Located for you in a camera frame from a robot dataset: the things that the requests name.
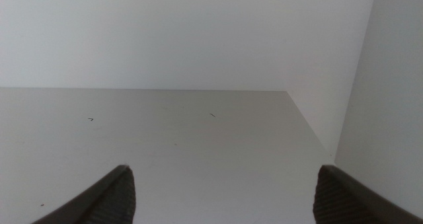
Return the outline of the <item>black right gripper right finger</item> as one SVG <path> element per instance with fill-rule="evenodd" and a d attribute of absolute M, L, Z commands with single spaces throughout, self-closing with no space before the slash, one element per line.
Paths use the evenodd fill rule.
<path fill-rule="evenodd" d="M 334 165 L 319 170 L 313 215 L 317 224 L 422 224 Z"/>

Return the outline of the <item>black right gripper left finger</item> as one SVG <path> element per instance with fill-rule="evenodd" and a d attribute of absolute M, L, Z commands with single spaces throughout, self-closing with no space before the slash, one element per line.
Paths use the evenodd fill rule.
<path fill-rule="evenodd" d="M 128 165 L 119 165 L 35 224 L 132 223 L 135 209 L 133 172 Z"/>

